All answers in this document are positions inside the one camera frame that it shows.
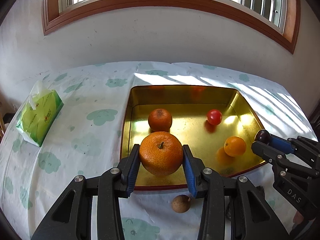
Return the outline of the brown longan front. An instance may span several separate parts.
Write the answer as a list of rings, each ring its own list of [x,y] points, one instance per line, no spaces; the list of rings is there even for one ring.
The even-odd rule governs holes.
[[[190,206],[191,198],[185,194],[180,194],[171,201],[171,208],[176,213],[185,213],[190,209]]]

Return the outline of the small smooth orange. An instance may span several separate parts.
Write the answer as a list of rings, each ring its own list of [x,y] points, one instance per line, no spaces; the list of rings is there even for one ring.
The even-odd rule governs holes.
[[[241,137],[229,137],[224,143],[224,151],[230,157],[238,157],[246,152],[246,143]]]

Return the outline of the green tissue pack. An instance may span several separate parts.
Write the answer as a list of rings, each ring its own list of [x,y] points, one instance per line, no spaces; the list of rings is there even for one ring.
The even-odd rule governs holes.
[[[16,128],[26,142],[40,147],[62,107],[63,101],[56,90],[37,81],[22,108]]]

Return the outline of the brown wooden window frame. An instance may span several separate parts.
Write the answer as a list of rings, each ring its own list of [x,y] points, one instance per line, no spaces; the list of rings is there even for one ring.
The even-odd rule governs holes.
[[[294,53],[298,40],[300,0],[287,0],[283,31],[276,30],[255,12],[240,9],[236,3],[229,5],[226,0],[91,0],[78,3],[64,12],[59,11],[59,0],[42,0],[43,33],[48,35],[65,25],[102,12],[137,7],[173,7],[219,15],[260,32],[290,53]]]

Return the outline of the small dark round fruit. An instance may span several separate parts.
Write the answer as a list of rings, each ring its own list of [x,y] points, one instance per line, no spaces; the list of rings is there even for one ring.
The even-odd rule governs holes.
[[[266,129],[261,129],[257,132],[254,138],[255,141],[260,141],[264,144],[269,144],[271,141],[271,135]]]

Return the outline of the white cloud-print tablecloth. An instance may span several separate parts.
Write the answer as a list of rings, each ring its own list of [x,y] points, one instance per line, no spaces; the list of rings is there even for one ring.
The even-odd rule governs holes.
[[[15,125],[20,107],[1,142],[1,209],[21,239],[30,239],[44,215],[78,174],[101,175],[117,166],[121,127],[129,91],[137,85],[214,85],[236,88],[263,126],[282,138],[298,135],[317,140],[307,117],[281,85],[255,75],[194,63],[116,62],[85,66],[43,79],[64,106],[42,147],[23,140]],[[288,231],[296,210],[273,189],[271,165],[246,174],[262,185],[266,200]],[[197,239],[202,200],[178,214],[170,202],[187,190],[134,192],[120,199],[129,225],[126,239]]]

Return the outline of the large orange mandarin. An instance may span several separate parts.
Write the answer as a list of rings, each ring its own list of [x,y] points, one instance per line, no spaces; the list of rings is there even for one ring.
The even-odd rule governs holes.
[[[164,177],[175,173],[183,161],[183,147],[169,132],[153,132],[139,147],[143,167],[151,174]]]

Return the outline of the red toffee tin box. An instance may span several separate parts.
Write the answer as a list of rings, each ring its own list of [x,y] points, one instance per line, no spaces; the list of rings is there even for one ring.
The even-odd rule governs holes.
[[[188,145],[194,157],[225,177],[233,177],[265,164],[251,150],[263,124],[241,93],[234,88],[192,85],[136,86],[129,92],[121,136],[120,157],[127,157],[135,144],[151,133],[148,116],[163,108],[172,115],[170,133]],[[213,126],[207,112],[217,109],[222,121]],[[218,155],[229,137],[241,137],[246,152],[234,161]]]

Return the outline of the medium orange mandarin with stem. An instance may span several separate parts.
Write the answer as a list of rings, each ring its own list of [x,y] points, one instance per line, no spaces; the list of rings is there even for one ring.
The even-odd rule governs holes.
[[[168,132],[172,126],[172,115],[166,109],[154,109],[148,116],[148,124],[153,132]]]

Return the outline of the red cherry tomato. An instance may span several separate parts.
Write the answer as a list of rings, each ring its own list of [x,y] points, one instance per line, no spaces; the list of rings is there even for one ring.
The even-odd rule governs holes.
[[[207,121],[213,126],[219,125],[222,121],[222,113],[217,109],[211,109],[207,112]]]

